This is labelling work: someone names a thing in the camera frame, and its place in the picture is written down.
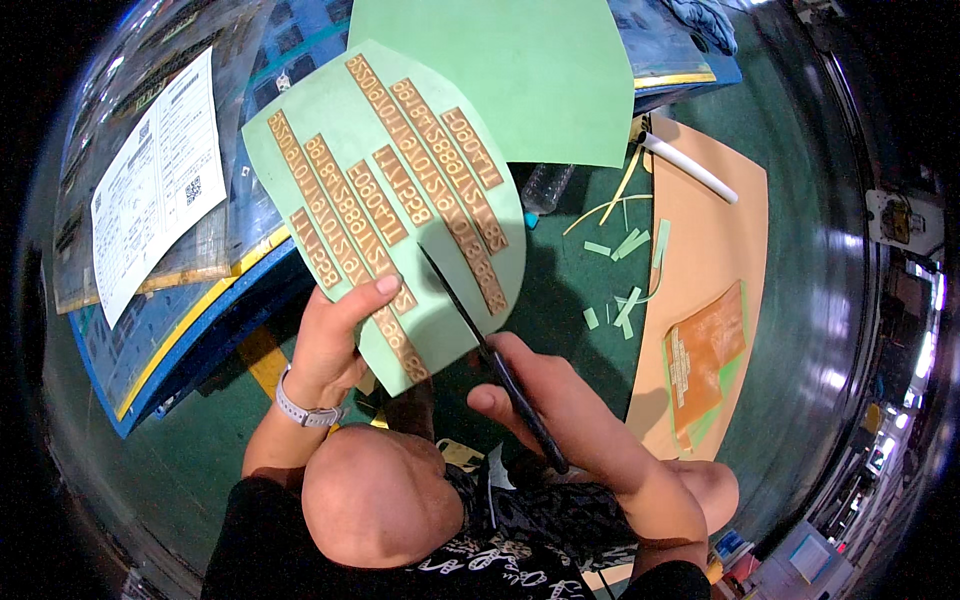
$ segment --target qr code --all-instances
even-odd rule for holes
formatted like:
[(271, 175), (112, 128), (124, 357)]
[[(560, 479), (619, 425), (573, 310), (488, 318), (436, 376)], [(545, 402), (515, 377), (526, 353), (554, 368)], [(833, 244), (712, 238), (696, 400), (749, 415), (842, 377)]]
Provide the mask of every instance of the qr code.
[(200, 196), (201, 187), (200, 187), (200, 176), (198, 175), (192, 181), (186, 184), (186, 205), (190, 206), (194, 200), (197, 199), (197, 196)]

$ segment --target scissor blade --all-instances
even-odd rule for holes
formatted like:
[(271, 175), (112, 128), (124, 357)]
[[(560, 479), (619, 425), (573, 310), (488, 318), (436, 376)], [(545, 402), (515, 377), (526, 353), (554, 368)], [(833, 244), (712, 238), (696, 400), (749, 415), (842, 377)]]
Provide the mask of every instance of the scissor blade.
[(470, 315), (467, 313), (466, 308), (460, 303), (460, 299), (457, 298), (456, 293), (454, 293), (453, 288), (450, 287), (449, 282), (444, 277), (444, 274), (440, 272), (440, 267), (437, 266), (437, 263), (433, 261), (433, 258), (430, 258), (430, 254), (426, 253), (426, 248), (422, 244), (420, 246), (420, 251), (423, 252), (423, 255), (426, 256), (426, 261), (430, 263), (430, 266), (433, 267), (433, 272), (437, 274), (437, 279), (440, 280), (440, 284), (446, 290), (446, 294), (450, 296), (450, 299), (453, 300), (453, 305), (457, 307), (457, 312), (460, 313), (460, 316), (464, 318), (464, 321), (467, 322), (467, 326), (470, 328), (470, 331), (473, 332), (473, 337), (477, 339), (477, 343), (480, 344), (480, 349), (482, 351), (487, 350), (487, 342), (484, 340), (483, 334), (480, 333), (480, 330), (477, 329), (476, 324), (473, 322), (473, 319), (470, 318)]

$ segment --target water bottle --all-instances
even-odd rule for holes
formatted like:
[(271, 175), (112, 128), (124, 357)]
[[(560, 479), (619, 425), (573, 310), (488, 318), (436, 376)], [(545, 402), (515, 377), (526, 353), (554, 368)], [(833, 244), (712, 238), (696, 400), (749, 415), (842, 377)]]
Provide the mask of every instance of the water bottle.
[(553, 163), (537, 165), (520, 192), (524, 212), (532, 212), (537, 216), (553, 212), (573, 175), (573, 166)]

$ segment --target wristwatch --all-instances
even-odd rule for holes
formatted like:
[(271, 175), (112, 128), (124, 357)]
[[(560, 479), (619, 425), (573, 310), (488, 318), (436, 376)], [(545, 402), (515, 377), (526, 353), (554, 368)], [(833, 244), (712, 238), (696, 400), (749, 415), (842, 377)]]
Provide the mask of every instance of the wristwatch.
[(329, 427), (340, 422), (344, 417), (344, 409), (339, 406), (306, 410), (290, 401), (283, 392), (283, 379), (286, 378), (290, 367), (291, 365), (287, 363), (287, 368), (280, 374), (280, 380), (276, 383), (276, 406), (283, 411), (283, 414), (298, 422), (300, 427)]

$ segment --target scissors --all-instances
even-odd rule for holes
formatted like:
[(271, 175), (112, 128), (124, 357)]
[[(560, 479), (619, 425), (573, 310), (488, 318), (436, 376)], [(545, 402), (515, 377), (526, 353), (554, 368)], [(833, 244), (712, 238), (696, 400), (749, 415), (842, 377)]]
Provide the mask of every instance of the scissors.
[(458, 299), (457, 295), (453, 292), (453, 288), (450, 287), (450, 284), (447, 282), (444, 274), (440, 272), (440, 268), (437, 266), (437, 263), (430, 258), (430, 254), (426, 253), (426, 249), (423, 247), (423, 245), (420, 246), (420, 251), (423, 252), (424, 256), (426, 256), (427, 262), (430, 263), (430, 266), (433, 268), (433, 272), (437, 274), (437, 278), (440, 280), (440, 284), (446, 290), (446, 294), (450, 296), (451, 300), (453, 300), (453, 305), (457, 307), (457, 312), (459, 312), (460, 316), (463, 317), (465, 322), (467, 322), (467, 326), (473, 333), (473, 337), (476, 338), (478, 349), (480, 350), (480, 358), (483, 359), (487, 367), (493, 371), (498, 383), (503, 386), (504, 390), (507, 391), (507, 396), (510, 397), (510, 401), (514, 405), (514, 410), (518, 415), (520, 415), (520, 418), (523, 420), (523, 423), (527, 426), (527, 428), (530, 429), (530, 432), (534, 434), (534, 438), (536, 438), (537, 443), (540, 444), (540, 449), (543, 450), (543, 455), (546, 457), (547, 464), (556, 470), (560, 475), (565, 474), (570, 470), (570, 465), (566, 461), (566, 458), (564, 458), (563, 454), (561, 454), (560, 448), (557, 446), (557, 441), (554, 440), (553, 436), (550, 435), (550, 432), (546, 430), (540, 415), (537, 414), (533, 406), (530, 405), (530, 402), (523, 394), (522, 388), (520, 388), (519, 384), (516, 382), (516, 376), (514, 375), (514, 372), (511, 371), (510, 367), (507, 366), (507, 362), (503, 359), (503, 356), (493, 349), (490, 344), (487, 344), (487, 341), (480, 333), (480, 330), (477, 329), (473, 319), (470, 318), (470, 315), (467, 314), (467, 310), (460, 303), (460, 299)]

